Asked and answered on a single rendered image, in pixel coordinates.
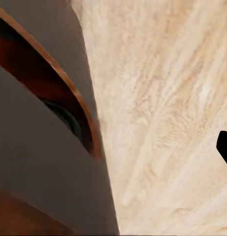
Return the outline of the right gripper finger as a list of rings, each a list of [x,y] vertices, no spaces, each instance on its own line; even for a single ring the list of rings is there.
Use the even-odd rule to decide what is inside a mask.
[[[216,148],[227,163],[227,131],[220,131]]]

